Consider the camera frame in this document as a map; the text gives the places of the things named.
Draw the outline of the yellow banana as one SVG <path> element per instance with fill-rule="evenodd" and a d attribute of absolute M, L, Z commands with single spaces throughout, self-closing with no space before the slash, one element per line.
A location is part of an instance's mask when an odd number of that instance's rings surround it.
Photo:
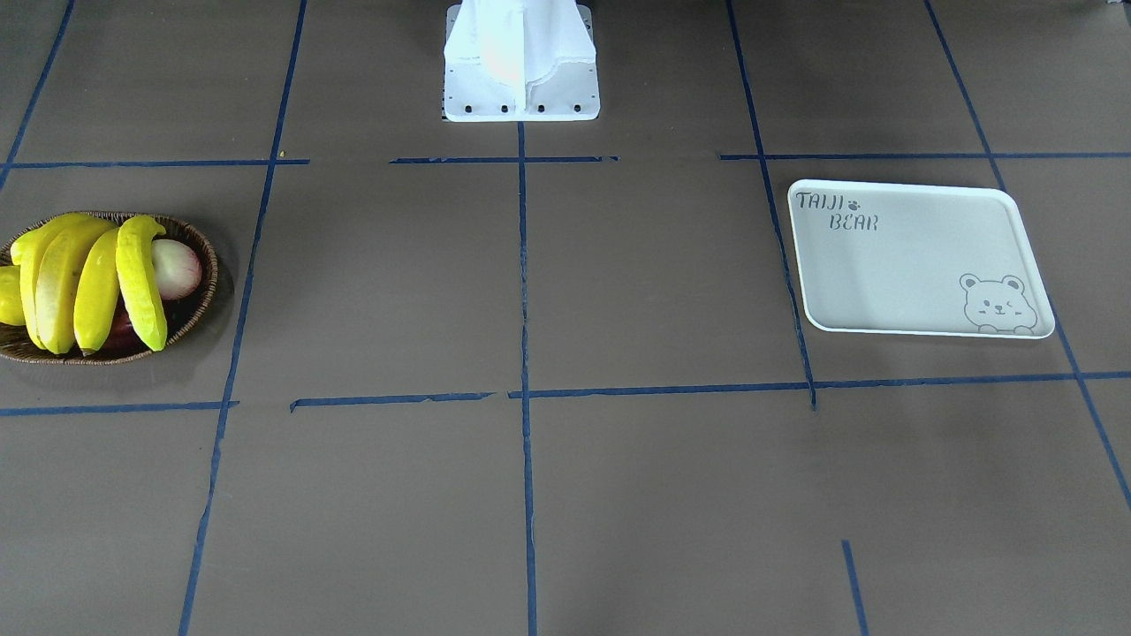
<path fill-rule="evenodd" d="M 116 318 L 118 227 L 104 232 L 92 246 L 74 299 L 74 338 L 84 356 L 102 349 Z"/>
<path fill-rule="evenodd" d="M 81 212 L 57 215 L 57 217 L 48 220 L 44 225 L 33 229 L 16 238 L 16 241 L 12 241 L 11 258 L 12 265 L 19 267 L 19 294 L 25 327 L 32 343 L 41 350 L 45 350 L 46 347 L 38 335 L 35 286 L 43 257 L 49 243 L 54 240 L 57 234 L 64 229 L 89 220 L 93 220 L 93 217 Z"/>
<path fill-rule="evenodd" d="M 124 299 L 126 313 L 133 333 L 154 352 L 167 343 L 167 319 L 153 263 L 155 238 L 165 229 L 148 215 L 136 215 L 118 227 L 118 289 Z"/>
<path fill-rule="evenodd" d="M 46 242 L 34 295 L 36 334 L 46 351 L 62 355 L 74 349 L 74 299 L 84 266 L 95 242 L 114 227 L 113 222 L 88 216 Z"/>

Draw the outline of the white bear tray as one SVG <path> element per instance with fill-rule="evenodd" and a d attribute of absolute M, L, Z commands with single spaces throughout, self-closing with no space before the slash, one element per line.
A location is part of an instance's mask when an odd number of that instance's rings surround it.
<path fill-rule="evenodd" d="M 1009 194 L 801 178 L 787 204 L 817 329 L 1043 340 L 1057 327 Z"/>

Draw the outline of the pale pink apple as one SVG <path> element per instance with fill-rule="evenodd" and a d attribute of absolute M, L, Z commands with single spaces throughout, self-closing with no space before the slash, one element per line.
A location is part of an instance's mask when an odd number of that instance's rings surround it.
<path fill-rule="evenodd" d="M 152 263 L 162 301 L 182 300 L 201 285 L 201 258 L 185 243 L 169 238 L 155 240 Z"/>

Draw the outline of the dark red mango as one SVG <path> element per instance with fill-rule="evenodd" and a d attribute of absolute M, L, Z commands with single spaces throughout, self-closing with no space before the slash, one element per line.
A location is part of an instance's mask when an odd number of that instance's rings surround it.
<path fill-rule="evenodd" d="M 176 303 L 165 303 L 163 309 L 167 319 L 167 334 L 172 335 L 178 329 L 180 323 L 185 321 L 185 319 L 181 318 L 181 315 L 185 311 L 183 311 L 181 306 L 176 306 Z M 104 343 L 102 343 L 101 352 L 146 350 L 148 350 L 148 346 L 138 337 L 137 330 L 133 329 L 133 323 L 131 323 L 124 303 L 118 302 L 116 313 L 114 313 L 113 321 L 110 323 L 110 333 Z"/>

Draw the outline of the yellow lemon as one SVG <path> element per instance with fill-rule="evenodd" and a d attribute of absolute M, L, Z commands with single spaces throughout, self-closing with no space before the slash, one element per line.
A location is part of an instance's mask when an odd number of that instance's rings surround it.
<path fill-rule="evenodd" d="M 0 321 L 9 326 L 25 326 L 20 293 L 20 266 L 0 267 Z"/>

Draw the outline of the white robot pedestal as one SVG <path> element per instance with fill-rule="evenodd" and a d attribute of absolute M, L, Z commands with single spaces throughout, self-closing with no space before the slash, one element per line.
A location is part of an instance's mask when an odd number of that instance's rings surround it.
<path fill-rule="evenodd" d="M 601 113 L 592 10 L 577 1 L 460 1 L 444 17 L 442 114 L 571 122 Z"/>

